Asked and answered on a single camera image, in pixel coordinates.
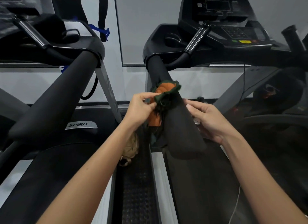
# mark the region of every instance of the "green fabric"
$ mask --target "green fabric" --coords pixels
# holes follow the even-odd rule
[[[151,91],[154,93],[156,91],[156,89],[162,83],[173,83],[173,84],[175,84],[175,87],[172,88],[172,90],[170,90],[170,91],[166,91],[166,92],[154,97],[154,101],[157,103],[155,110],[158,113],[161,113],[162,111],[165,111],[165,110],[171,108],[172,103],[170,101],[170,95],[178,92],[181,89],[181,85],[179,84],[178,81],[164,80],[164,81],[160,82],[159,84],[157,84],[157,86],[153,87],[153,89]]]

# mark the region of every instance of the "forearm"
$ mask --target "forearm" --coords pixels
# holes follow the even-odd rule
[[[227,136],[223,147],[260,224],[308,223],[240,134]]]
[[[90,224],[134,129],[122,123],[80,168],[37,224]]]

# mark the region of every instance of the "hand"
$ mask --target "hand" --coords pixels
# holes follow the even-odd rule
[[[126,121],[136,130],[141,124],[143,124],[150,113],[155,109],[156,102],[146,104],[143,102],[146,98],[151,98],[159,93],[138,93],[134,94],[132,100],[129,103],[128,110],[123,121]]]
[[[190,114],[200,120],[199,129],[209,139],[223,144],[226,136],[240,134],[215,106],[188,99],[183,99],[183,101]]]

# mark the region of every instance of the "woman's right hand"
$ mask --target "woman's right hand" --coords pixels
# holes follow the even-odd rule
[[[220,111],[211,104],[183,99],[190,114],[200,120],[199,129],[209,139],[223,144],[227,136],[240,136],[240,133],[226,120]]]

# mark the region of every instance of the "white cable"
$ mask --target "white cable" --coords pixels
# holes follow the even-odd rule
[[[236,204],[235,204],[235,207],[234,207],[233,213],[232,213],[232,215],[231,215],[231,217],[230,217],[230,220],[229,220],[228,224],[230,224],[230,223],[231,223],[231,220],[232,220],[233,215],[234,215],[234,213],[235,213],[235,210],[236,210],[236,207],[237,207],[237,203],[238,203],[238,199],[239,199],[239,197],[240,197],[240,193],[241,193],[241,185],[240,185],[240,188],[239,188],[239,190],[238,190],[238,195],[237,195]]]

